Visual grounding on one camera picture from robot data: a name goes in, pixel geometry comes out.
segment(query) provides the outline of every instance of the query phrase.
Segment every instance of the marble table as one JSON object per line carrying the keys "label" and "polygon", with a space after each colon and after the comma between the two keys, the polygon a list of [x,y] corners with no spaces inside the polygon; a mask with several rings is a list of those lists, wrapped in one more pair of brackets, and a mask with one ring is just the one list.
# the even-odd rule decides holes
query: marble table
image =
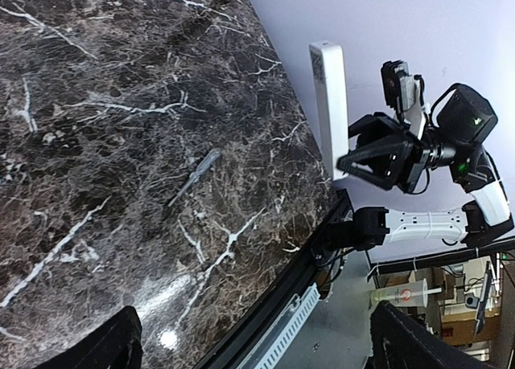
{"label": "marble table", "polygon": [[1,368],[124,305],[144,367],[191,367],[332,197],[248,0],[0,0],[0,108]]}

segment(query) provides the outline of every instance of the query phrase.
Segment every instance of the white wall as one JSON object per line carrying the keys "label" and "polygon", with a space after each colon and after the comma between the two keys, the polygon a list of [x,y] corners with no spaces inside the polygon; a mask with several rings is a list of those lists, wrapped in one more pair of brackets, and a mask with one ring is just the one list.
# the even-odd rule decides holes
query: white wall
{"label": "white wall", "polygon": [[[463,82],[487,97],[500,124],[486,141],[515,198],[515,0],[250,0],[261,19],[319,142],[315,92],[307,46],[330,39],[344,48],[349,120],[385,107],[380,69],[387,60],[408,61],[435,100],[449,85]],[[458,207],[470,200],[448,170],[432,174],[429,191],[407,196],[347,179],[356,208],[377,205],[426,211]],[[374,260],[438,252],[441,242],[383,246]]]}

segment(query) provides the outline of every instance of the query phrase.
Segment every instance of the floor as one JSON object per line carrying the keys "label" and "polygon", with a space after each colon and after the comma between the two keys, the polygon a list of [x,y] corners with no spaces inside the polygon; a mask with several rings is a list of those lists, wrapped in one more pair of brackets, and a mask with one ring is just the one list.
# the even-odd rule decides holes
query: floor
{"label": "floor", "polygon": [[361,369],[372,355],[369,264],[363,252],[348,258],[333,286],[282,357],[277,369]]}

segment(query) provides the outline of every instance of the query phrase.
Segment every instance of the cable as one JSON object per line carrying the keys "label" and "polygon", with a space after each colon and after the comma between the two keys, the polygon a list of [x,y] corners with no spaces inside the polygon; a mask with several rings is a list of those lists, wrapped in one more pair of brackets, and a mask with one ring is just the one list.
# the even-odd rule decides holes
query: cable
{"label": "cable", "polygon": [[490,160],[490,162],[492,163],[493,171],[496,174],[497,180],[501,180],[501,176],[499,175],[499,171],[497,170],[496,163],[493,161],[492,155],[487,150],[485,150],[485,153],[488,156],[488,160]]}
{"label": "cable", "polygon": [[[328,264],[331,264],[331,267],[329,268],[328,275],[326,276],[325,281],[322,283],[322,285],[319,286],[319,289],[323,288],[326,285],[330,285],[332,282],[334,282],[336,279],[338,279],[338,277],[341,275],[341,272],[343,271],[344,266],[345,266],[344,258],[348,254],[350,254],[351,252],[353,252],[355,250],[356,250],[355,248],[350,248],[349,250],[342,252],[341,254],[332,258],[329,262],[327,262],[326,264],[323,265],[323,266],[327,266]],[[334,269],[335,263],[337,260],[340,260],[340,266],[338,267],[338,271],[336,272],[336,275],[333,278],[328,280],[328,278],[331,276],[331,272]]]}
{"label": "cable", "polygon": [[468,283],[463,287],[464,288],[464,292],[468,292],[472,289],[472,287],[474,287],[475,285],[477,285],[478,283],[483,283],[483,280],[484,278],[470,278],[468,280]]}
{"label": "cable", "polygon": [[324,286],[330,285],[332,282],[336,281],[336,279],[338,279],[338,277],[341,275],[341,272],[344,271],[344,266],[345,266],[344,256],[341,256],[340,257],[340,266],[338,267],[338,271],[336,272],[335,276],[328,281],[328,277],[331,276],[331,271],[334,267],[334,265],[332,265],[331,268],[329,269],[328,276],[325,278],[324,283],[322,285],[320,285],[319,289],[323,288]]}
{"label": "cable", "polygon": [[515,235],[512,235],[512,236],[506,236],[505,238],[501,238],[501,239],[497,239],[496,240],[496,243],[497,242],[505,242],[507,240],[515,240]]}
{"label": "cable", "polygon": [[413,78],[420,81],[420,105],[424,106],[424,91],[426,90],[426,83],[419,74],[414,75]]}
{"label": "cable", "polygon": [[512,282],[512,286],[515,288],[515,281],[513,280],[512,275],[508,272],[508,269],[506,268],[506,265],[504,263],[502,263],[502,262],[501,262],[501,264],[502,264],[503,270],[505,271],[506,275],[509,278],[509,281]]}
{"label": "cable", "polygon": [[329,261],[327,261],[326,263],[324,264],[321,264],[320,266],[318,267],[325,267],[325,266],[329,266],[331,263],[334,263],[335,261],[339,260],[342,256],[346,256],[348,254],[350,254],[351,252],[355,251],[356,249],[354,247],[350,248],[349,250],[345,251],[345,252],[342,252],[341,254],[339,254],[338,256],[335,256],[334,258],[330,259]]}
{"label": "cable", "polygon": [[438,267],[439,269],[442,269],[446,273],[452,275],[454,278],[463,278],[465,276],[465,274],[463,274],[463,273],[457,274],[456,271],[454,271],[451,266],[447,266],[449,268],[449,270],[451,270],[451,271],[449,271],[449,270],[447,270],[447,269],[445,269],[444,267],[441,267],[441,266],[436,266],[436,267]]}
{"label": "cable", "polygon": [[454,243],[449,243],[444,238],[442,238],[442,242],[443,242],[443,244],[445,244],[446,246],[449,246],[449,247],[456,246],[458,244],[458,240]]}
{"label": "cable", "polygon": [[406,192],[406,194],[407,195],[413,195],[413,196],[421,195],[421,194],[423,194],[424,192],[427,191],[427,189],[429,188],[429,183],[430,182],[431,182],[431,174],[429,172],[429,168],[426,168],[426,186],[424,187],[424,189],[419,191],[419,192]]}
{"label": "cable", "polygon": [[431,113],[429,113],[429,123],[432,125],[432,126],[436,126],[435,123],[433,122],[433,114],[435,114],[435,108],[436,108],[436,105],[438,105],[440,102],[442,102],[442,100],[447,97],[447,95],[452,92],[453,90],[456,90],[456,88],[458,88],[458,86],[460,86],[461,84],[460,83],[456,83],[456,84],[453,84],[449,87],[448,90],[446,90],[442,96],[440,96],[440,98],[438,100],[435,101],[435,103],[433,104],[433,106],[431,106]]}

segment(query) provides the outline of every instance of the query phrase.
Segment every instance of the white rectangular block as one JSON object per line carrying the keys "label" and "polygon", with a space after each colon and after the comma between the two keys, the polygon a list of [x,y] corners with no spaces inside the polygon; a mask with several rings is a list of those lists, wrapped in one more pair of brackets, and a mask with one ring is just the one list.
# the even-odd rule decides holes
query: white rectangular block
{"label": "white rectangular block", "polygon": [[323,163],[333,181],[347,174],[336,169],[348,153],[348,114],[344,53],[340,45],[320,41],[309,45],[319,114]]}

